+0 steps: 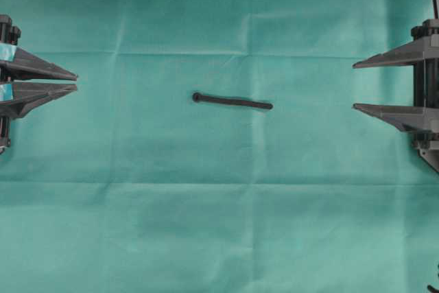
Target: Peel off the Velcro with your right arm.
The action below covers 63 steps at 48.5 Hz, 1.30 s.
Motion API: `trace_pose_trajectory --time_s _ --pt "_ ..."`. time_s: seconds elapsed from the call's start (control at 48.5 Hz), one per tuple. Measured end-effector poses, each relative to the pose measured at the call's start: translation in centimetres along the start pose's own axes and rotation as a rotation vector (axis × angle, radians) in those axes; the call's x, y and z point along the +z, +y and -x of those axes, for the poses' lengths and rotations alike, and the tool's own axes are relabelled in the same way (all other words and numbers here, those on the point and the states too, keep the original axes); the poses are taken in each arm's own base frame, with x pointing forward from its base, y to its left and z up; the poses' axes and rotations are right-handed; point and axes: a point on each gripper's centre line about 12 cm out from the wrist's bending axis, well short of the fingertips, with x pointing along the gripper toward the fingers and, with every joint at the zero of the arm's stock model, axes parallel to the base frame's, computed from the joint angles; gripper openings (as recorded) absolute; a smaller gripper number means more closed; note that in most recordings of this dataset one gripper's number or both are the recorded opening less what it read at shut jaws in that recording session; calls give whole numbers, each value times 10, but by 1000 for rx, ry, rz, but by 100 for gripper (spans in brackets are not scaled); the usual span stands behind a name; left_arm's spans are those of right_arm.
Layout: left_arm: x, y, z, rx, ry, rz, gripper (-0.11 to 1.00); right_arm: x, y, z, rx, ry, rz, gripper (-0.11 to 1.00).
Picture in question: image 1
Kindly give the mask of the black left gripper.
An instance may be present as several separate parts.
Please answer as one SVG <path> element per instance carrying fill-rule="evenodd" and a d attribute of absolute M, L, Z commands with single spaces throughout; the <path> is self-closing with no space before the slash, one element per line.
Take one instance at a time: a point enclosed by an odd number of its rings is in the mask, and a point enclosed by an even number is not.
<path fill-rule="evenodd" d="M 71 80 L 78 76 L 17 47 L 21 31 L 12 19 L 1 15 L 1 69 L 14 80 Z M 1 154 L 10 147 L 11 119 L 24 118 L 30 111 L 77 91 L 75 84 L 6 82 L 1 84 Z"/>

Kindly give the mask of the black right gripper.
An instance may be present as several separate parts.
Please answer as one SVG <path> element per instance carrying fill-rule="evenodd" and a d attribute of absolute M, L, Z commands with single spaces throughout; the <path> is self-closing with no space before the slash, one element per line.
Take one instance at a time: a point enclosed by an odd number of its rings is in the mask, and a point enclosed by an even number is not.
<path fill-rule="evenodd" d="M 419 157 L 438 171 L 438 19 L 413 27 L 411 35 L 412 42 L 357 62 L 353 68 L 414 65 L 415 106 L 353 104 L 353 108 L 401 132 L 415 133 L 412 145 Z"/>

